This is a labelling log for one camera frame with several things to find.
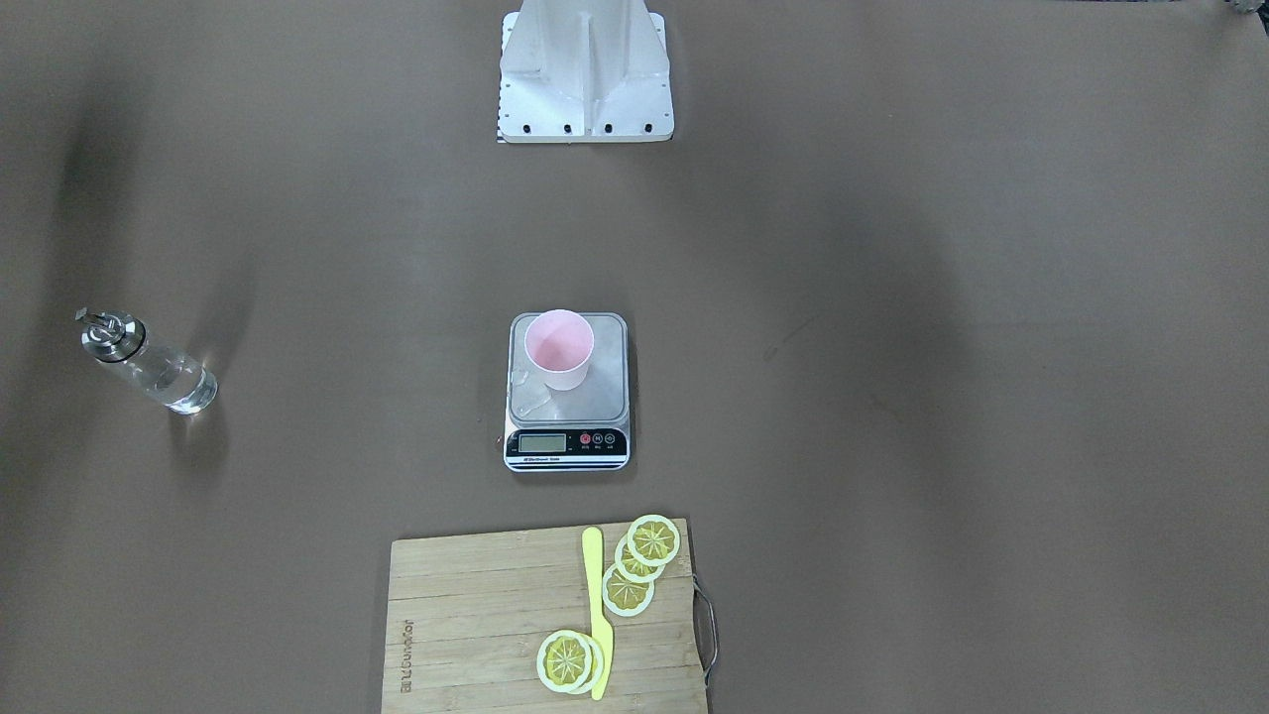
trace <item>lemon slice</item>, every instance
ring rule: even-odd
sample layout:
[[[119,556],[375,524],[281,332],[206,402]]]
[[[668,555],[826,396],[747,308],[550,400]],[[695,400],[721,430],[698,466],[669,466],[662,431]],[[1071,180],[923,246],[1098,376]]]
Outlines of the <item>lemon slice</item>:
[[[617,550],[613,552],[613,563],[617,566],[617,572],[632,583],[650,583],[660,578],[661,573],[665,572],[665,566],[654,568],[636,561],[631,555],[629,549],[626,548],[626,536],[622,536],[622,540],[617,542]]]
[[[617,572],[617,566],[609,566],[604,573],[604,587],[600,591],[604,606],[613,615],[633,618],[647,610],[652,602],[652,594],[656,592],[656,583],[632,583]]]
[[[626,548],[631,558],[651,568],[660,568],[679,554],[679,529],[665,516],[640,516],[626,531]]]
[[[586,684],[581,685],[575,690],[569,691],[569,694],[589,692],[590,690],[595,689],[595,685],[599,684],[599,677],[604,675],[604,651],[599,648],[599,643],[595,642],[595,638],[590,635],[581,635],[581,637],[586,638],[586,642],[590,644],[590,657],[593,662],[590,666],[590,677],[586,678]]]
[[[574,630],[556,630],[538,648],[538,678],[551,691],[569,692],[585,685],[594,666],[590,638]]]

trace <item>clear liquid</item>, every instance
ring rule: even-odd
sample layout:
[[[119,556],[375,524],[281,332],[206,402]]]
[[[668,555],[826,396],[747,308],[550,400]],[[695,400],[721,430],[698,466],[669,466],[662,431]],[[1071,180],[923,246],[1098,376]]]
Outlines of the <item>clear liquid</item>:
[[[150,399],[178,415],[197,415],[216,397],[216,378],[198,360],[175,346],[146,342],[117,367],[119,377],[141,389]]]

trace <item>cutting board handle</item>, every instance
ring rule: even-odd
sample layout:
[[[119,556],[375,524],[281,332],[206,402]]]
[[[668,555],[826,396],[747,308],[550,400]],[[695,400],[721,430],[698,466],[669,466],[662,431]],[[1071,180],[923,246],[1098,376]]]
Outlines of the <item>cutting board handle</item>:
[[[707,630],[709,633],[709,639],[711,639],[711,642],[709,642],[709,662],[706,663],[706,661],[703,658],[700,661],[700,667],[704,668],[704,671],[706,671],[706,689],[709,689],[709,675],[713,673],[714,665],[718,663],[718,620],[714,619],[713,601],[709,600],[709,596],[706,595],[704,588],[700,587],[700,577],[697,576],[695,573],[692,573],[692,588],[695,591],[695,599],[700,600],[700,602],[703,602],[706,605],[704,606],[704,615],[706,615],[706,621],[709,625],[709,629]],[[697,609],[692,610],[692,620],[693,621],[697,621],[697,613],[698,613]],[[697,632],[698,633],[700,632],[700,626],[699,625],[697,626]],[[700,648],[700,643],[698,642],[697,643],[697,649],[699,649],[699,648]]]

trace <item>scale display screen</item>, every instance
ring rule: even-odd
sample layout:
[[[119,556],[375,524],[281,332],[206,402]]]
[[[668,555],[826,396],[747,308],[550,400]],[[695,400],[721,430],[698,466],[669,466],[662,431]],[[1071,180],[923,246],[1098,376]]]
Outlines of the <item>scale display screen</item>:
[[[567,445],[569,439],[562,434],[520,436],[520,454],[558,454]]]

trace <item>glass bottle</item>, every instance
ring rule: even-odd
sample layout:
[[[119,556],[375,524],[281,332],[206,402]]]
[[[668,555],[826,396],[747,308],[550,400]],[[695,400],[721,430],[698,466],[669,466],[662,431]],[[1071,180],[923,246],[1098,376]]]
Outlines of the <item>glass bottle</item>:
[[[178,415],[195,415],[216,397],[212,373],[184,349],[162,342],[132,315],[82,307],[75,318],[84,322],[84,349],[150,399]]]

